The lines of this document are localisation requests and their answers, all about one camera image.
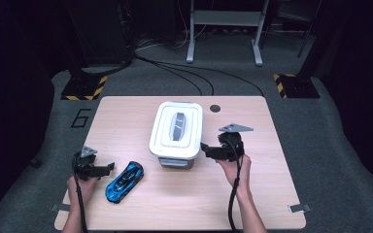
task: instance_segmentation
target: light wood table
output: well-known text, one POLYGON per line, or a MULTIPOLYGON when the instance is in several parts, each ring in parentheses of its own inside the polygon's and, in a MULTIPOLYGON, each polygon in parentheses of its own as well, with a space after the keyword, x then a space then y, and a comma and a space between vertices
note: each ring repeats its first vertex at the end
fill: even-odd
MULTIPOLYGON (((116 163, 110 177, 102 178, 85 208, 91 230, 230 230, 227 217, 231 186, 215 160, 199 152, 189 170, 164 168, 149 150, 153 122, 161 103, 186 101, 203 108, 202 142, 219 147, 219 128, 229 123, 252 127, 242 132, 252 159, 251 189, 268 229, 300 229, 303 213, 291 213, 299 204, 281 144, 266 101, 256 96, 119 96, 104 97, 85 145, 98 150, 95 165, 116 163), (219 105, 220 111, 210 111, 219 105), (141 163, 145 177, 119 203, 105 197, 105 188, 129 161, 141 163)), ((67 193, 64 204, 69 204, 67 193)), ((59 211, 55 228, 63 228, 68 213, 59 211)), ((242 228, 238 203, 233 218, 242 228)))

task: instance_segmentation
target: toy car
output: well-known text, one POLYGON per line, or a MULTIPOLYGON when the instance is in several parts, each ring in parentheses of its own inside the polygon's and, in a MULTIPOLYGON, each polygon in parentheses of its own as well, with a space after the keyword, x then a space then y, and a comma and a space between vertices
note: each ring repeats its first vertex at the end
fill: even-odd
POLYGON ((125 170, 108 184, 105 190, 108 201, 119 203, 142 178, 144 178, 142 165, 130 161, 125 170))

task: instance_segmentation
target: white desk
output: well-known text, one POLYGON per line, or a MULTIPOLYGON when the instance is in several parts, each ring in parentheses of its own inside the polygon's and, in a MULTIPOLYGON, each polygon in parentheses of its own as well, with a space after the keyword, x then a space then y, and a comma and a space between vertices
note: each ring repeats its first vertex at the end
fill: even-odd
POLYGON ((268 3, 269 0, 264 0, 261 12, 196 11, 194 8, 194 0, 190 0, 190 33, 186 62, 193 62, 193 55, 195 52, 195 24, 256 26, 256 36, 255 39, 251 40, 251 44, 253 47, 255 64, 257 66, 262 66, 262 58, 258 44, 268 3))
MULTIPOLYGON (((153 122, 165 101, 194 102, 203 108, 202 142, 218 147, 219 128, 229 123, 253 127, 242 132, 246 154, 252 159, 251 189, 259 214, 268 229, 299 229, 302 213, 288 205, 299 204, 286 159, 266 101, 256 96, 120 96, 104 97, 88 132, 85 145, 98 150, 95 165, 116 163, 110 177, 95 187, 85 213, 89 230, 230 230, 227 216, 231 186, 222 168, 199 152, 189 170, 164 168, 151 155, 153 122), (219 105, 220 112, 210 111, 219 105), (145 177, 119 203, 105 197, 105 188, 128 162, 143 165, 145 177)), ((67 193, 64 204, 69 204, 67 193)), ((55 228, 62 229, 67 212, 59 211, 55 228)), ((233 217, 242 228, 238 203, 233 217)))

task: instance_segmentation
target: container lid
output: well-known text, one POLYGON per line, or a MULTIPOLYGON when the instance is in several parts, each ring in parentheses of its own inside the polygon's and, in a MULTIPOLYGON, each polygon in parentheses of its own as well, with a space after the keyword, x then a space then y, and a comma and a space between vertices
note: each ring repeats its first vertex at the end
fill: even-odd
POLYGON ((158 157, 192 159, 200 150, 202 107, 188 102, 164 102, 153 124, 150 151, 158 157))

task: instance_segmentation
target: person's hand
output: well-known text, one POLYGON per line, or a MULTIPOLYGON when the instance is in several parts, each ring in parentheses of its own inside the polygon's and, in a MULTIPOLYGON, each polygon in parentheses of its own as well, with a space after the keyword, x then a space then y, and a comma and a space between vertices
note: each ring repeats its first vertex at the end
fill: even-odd
MULTIPOLYGON (((222 167, 225 172, 226 179, 231 184, 234 185, 234 181, 237 178, 237 162, 228 162, 225 160, 216 160, 217 163, 222 167)), ((251 170, 251 159, 246 154, 242 155, 238 161, 240 164, 242 162, 240 181, 238 185, 237 192, 248 192, 250 187, 250 170, 251 170)))
MULTIPOLYGON (((97 178, 90 178, 87 181, 78 179, 78 184, 81 187, 81 193, 83 195, 83 202, 84 206, 89 201, 90 196, 92 195, 93 188, 95 187, 95 184, 97 182, 97 178)), ((80 203, 78 200, 78 193, 77 193, 77 184, 75 183, 74 177, 70 177, 68 182, 68 196, 71 200, 71 209, 79 209, 80 203)))

